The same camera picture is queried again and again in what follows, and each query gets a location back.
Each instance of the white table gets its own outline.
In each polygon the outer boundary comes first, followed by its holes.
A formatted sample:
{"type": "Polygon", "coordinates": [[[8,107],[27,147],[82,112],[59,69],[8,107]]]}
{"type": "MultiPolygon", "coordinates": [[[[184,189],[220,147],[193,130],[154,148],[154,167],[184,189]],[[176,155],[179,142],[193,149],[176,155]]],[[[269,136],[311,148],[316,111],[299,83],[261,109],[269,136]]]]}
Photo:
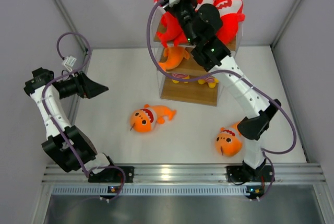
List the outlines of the white table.
{"type": "MultiPolygon", "coordinates": [[[[287,98],[269,46],[240,47],[236,61],[246,76],[272,98],[278,98],[291,115],[287,98]]],[[[157,70],[147,49],[93,50],[88,77],[109,87],[91,100],[80,101],[76,126],[94,143],[99,152],[115,163],[240,163],[244,150],[232,158],[214,148],[222,126],[243,119],[243,110],[226,89],[217,107],[161,100],[157,70]],[[163,104],[177,110],[171,122],[157,125],[153,132],[130,131],[129,117],[144,104],[163,104]]],[[[264,147],[285,150],[292,133],[278,112],[263,134],[264,147]]],[[[306,162],[298,139],[286,155],[269,155],[273,162],[306,162]]]]}

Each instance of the stuffed animal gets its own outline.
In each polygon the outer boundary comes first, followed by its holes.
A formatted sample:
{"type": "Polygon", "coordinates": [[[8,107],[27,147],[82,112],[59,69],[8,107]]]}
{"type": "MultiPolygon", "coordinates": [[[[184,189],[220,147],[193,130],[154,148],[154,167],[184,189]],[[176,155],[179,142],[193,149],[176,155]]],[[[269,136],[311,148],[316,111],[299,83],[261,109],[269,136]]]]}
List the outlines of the stuffed animal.
{"type": "MultiPolygon", "coordinates": [[[[197,6],[195,8],[195,11],[197,11],[202,5],[204,4],[211,4],[213,5],[214,0],[197,0],[197,6]]],[[[179,44],[186,44],[188,43],[186,36],[184,35],[184,32],[181,30],[181,33],[175,38],[174,40],[174,46],[178,46],[179,44]]]]}
{"type": "Polygon", "coordinates": [[[209,88],[215,88],[216,84],[219,83],[219,79],[209,76],[205,77],[204,79],[199,79],[197,81],[200,85],[203,85],[205,82],[208,83],[209,88]]]}
{"type": "MultiPolygon", "coordinates": [[[[176,74],[176,73],[172,73],[172,76],[173,77],[176,77],[176,78],[182,78],[182,79],[190,79],[190,75],[187,75],[187,74],[176,74]]],[[[177,84],[179,83],[178,80],[175,80],[175,79],[172,79],[173,83],[174,84],[177,84]]]]}
{"type": "Polygon", "coordinates": [[[238,23],[245,20],[246,16],[242,13],[242,0],[215,0],[215,7],[219,11],[223,26],[217,32],[217,37],[225,45],[230,43],[238,32],[238,23]]]}
{"type": "Polygon", "coordinates": [[[164,105],[150,106],[149,104],[146,104],[143,109],[137,110],[131,115],[131,130],[134,129],[139,133],[150,132],[156,125],[156,122],[163,124],[165,122],[165,116],[171,121],[175,114],[176,110],[172,111],[164,105]]]}
{"type": "Polygon", "coordinates": [[[166,72],[166,70],[171,70],[181,63],[183,58],[188,60],[190,58],[189,52],[181,46],[172,46],[170,48],[165,48],[163,50],[163,56],[167,57],[166,62],[159,62],[159,66],[166,72]]]}
{"type": "Polygon", "coordinates": [[[167,48],[167,42],[174,40],[182,32],[182,29],[179,26],[177,19],[170,12],[165,12],[164,10],[160,23],[166,27],[166,31],[157,32],[157,37],[159,38],[161,44],[167,48]]]}
{"type": "Polygon", "coordinates": [[[214,145],[221,155],[232,157],[236,155],[242,148],[243,136],[237,129],[239,122],[228,128],[222,127],[217,135],[214,145]]]}

